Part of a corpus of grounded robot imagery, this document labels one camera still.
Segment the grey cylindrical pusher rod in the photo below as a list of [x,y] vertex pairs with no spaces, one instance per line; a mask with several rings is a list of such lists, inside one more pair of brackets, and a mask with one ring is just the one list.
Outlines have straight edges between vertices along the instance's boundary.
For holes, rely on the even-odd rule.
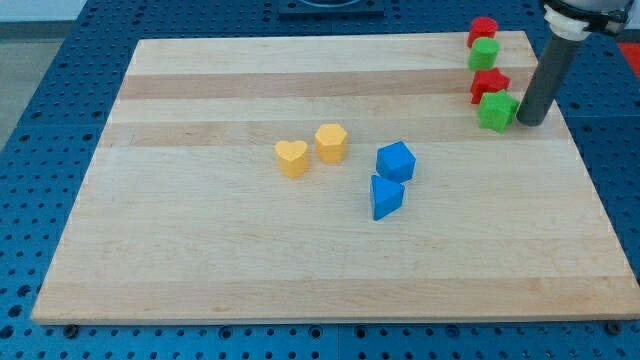
[[543,123],[583,43],[551,34],[519,106],[516,117],[521,124]]

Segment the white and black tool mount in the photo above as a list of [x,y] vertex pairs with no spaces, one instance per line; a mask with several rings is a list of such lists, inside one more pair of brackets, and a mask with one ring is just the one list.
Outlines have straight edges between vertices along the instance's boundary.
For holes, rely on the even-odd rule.
[[633,8],[634,0],[542,0],[552,33],[569,41],[584,41],[592,33],[616,37]]

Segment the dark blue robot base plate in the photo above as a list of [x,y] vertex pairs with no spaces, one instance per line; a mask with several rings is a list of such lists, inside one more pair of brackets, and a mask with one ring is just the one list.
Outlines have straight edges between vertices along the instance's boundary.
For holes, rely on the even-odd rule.
[[383,0],[279,0],[279,19],[326,16],[385,16]]

